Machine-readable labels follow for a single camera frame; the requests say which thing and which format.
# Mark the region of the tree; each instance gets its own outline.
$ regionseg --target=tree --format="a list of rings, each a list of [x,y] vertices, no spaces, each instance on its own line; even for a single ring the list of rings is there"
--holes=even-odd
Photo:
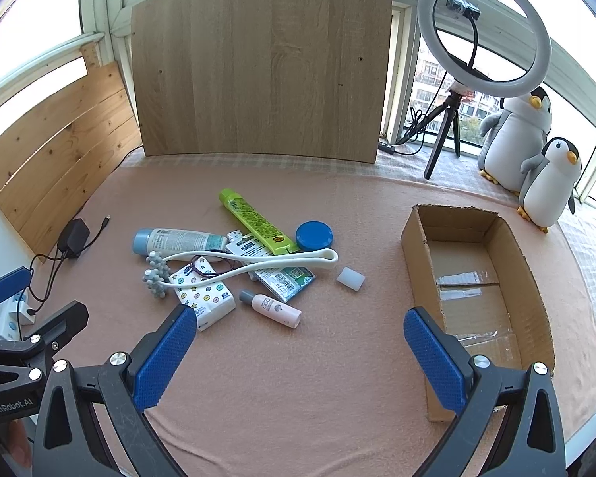
[[[483,138],[479,134],[479,125],[481,120],[477,117],[465,118],[459,120],[459,138],[462,141],[481,145]]]

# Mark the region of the penguin beak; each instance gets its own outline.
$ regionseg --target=penguin beak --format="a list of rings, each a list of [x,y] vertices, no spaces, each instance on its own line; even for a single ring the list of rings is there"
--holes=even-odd
[[[541,99],[536,95],[532,95],[532,97],[530,97],[530,103],[534,109],[541,109],[543,107],[543,102],[541,102]]]

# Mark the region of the open cardboard box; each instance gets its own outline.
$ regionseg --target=open cardboard box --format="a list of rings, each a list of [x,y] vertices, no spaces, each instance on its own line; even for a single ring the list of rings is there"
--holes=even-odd
[[[477,208],[415,206],[402,233],[416,306],[471,355],[497,366],[554,367],[550,323],[510,226]],[[428,419],[451,421],[426,381]]]

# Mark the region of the tripod stand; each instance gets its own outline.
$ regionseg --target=tripod stand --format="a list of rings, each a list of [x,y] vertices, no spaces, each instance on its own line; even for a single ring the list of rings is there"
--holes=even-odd
[[[413,136],[417,135],[419,132],[422,132],[426,126],[435,118],[440,116],[440,114],[444,113],[442,128],[437,135],[437,139],[433,146],[433,151],[430,153],[428,163],[426,164],[426,170],[424,170],[424,179],[430,179],[433,170],[435,170],[437,159],[439,159],[439,155],[442,153],[443,144],[448,137],[448,131],[450,130],[451,126],[453,127],[453,138],[455,139],[455,154],[457,154],[457,157],[459,157],[461,154],[459,150],[459,105],[461,104],[461,98],[462,95],[451,89],[443,104],[437,106],[434,110],[428,113],[426,117],[418,124],[414,124],[413,127],[411,127],[397,142],[398,145],[406,143]]]

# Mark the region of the green packaging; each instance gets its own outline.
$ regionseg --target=green packaging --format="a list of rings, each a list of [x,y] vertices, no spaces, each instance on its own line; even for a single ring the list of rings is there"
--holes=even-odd
[[[231,188],[223,189],[219,194],[219,200],[274,255],[300,251],[292,239],[265,219]]]

